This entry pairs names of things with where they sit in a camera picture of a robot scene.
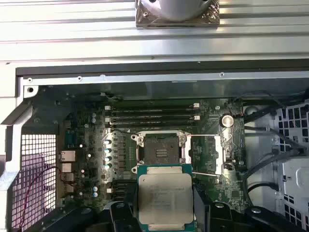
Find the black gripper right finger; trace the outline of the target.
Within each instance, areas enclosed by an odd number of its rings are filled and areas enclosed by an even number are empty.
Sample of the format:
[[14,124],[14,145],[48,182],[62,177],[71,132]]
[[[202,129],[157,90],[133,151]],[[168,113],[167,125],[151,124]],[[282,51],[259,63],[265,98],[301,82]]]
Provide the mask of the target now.
[[203,185],[193,185],[194,214],[202,232],[302,232],[279,214],[251,206],[243,213],[223,202],[214,202]]

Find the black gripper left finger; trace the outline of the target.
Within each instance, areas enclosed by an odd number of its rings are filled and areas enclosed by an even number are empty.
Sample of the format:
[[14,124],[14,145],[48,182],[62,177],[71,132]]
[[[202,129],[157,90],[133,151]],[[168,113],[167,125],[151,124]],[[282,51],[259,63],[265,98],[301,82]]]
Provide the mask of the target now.
[[135,217],[137,182],[118,181],[112,201],[102,210],[81,203],[69,203],[32,226],[34,232],[139,232]]

